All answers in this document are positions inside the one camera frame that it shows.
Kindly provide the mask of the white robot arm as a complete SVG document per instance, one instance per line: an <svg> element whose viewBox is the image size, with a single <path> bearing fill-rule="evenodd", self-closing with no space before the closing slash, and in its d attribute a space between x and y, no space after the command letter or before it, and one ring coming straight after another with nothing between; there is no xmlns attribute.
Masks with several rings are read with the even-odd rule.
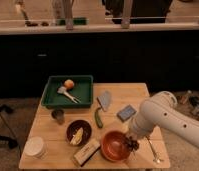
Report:
<svg viewBox="0 0 199 171"><path fill-rule="evenodd" d="M176 110L177 99L161 91L144 100L128 124L127 135L134 140L150 135L156 126L167 129L199 148L199 121Z"/></svg>

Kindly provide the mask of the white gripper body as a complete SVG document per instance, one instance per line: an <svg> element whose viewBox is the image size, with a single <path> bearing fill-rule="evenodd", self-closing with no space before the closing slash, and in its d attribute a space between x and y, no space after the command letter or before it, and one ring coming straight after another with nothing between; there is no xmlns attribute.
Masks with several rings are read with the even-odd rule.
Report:
<svg viewBox="0 0 199 171"><path fill-rule="evenodd" d="M133 140L143 139L149 136L155 128L155 125L145 119L142 115L135 115L131 118L128 124L127 136Z"/></svg>

